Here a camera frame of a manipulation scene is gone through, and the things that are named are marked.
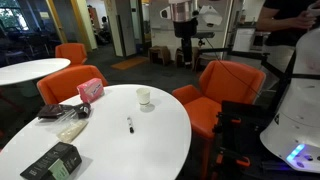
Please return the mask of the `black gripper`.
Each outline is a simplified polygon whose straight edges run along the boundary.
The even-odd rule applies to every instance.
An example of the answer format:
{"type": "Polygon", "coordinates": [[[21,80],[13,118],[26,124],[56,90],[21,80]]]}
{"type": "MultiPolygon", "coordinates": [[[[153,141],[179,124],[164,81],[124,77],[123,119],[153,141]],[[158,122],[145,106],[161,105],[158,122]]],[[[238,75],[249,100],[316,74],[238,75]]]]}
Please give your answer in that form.
{"type": "Polygon", "coordinates": [[[186,22],[174,22],[175,36],[181,39],[181,47],[186,68],[192,66],[192,42],[191,38],[197,33],[198,21],[196,18],[186,22]]]}

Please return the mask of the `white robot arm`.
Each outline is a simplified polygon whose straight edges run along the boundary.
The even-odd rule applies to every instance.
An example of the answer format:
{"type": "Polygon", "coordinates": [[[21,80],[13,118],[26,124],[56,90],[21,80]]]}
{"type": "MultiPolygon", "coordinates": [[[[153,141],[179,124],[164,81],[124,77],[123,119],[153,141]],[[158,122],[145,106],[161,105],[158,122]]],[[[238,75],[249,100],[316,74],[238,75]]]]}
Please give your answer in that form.
{"type": "Polygon", "coordinates": [[[171,20],[175,36],[181,39],[181,47],[186,68],[192,66],[191,38],[197,33],[198,17],[212,27],[220,25],[222,16],[211,6],[198,6],[197,0],[168,0],[169,5],[159,14],[162,19],[171,20]]]}

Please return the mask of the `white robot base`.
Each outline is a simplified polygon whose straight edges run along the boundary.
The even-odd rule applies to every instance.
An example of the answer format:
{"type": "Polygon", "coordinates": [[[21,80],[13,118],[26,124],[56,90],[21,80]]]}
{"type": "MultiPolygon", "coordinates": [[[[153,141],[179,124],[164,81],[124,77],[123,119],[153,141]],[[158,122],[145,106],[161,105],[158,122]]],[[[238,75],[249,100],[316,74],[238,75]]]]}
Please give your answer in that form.
{"type": "Polygon", "coordinates": [[[296,171],[320,173],[320,29],[296,44],[291,82],[262,144],[296,171]]]}

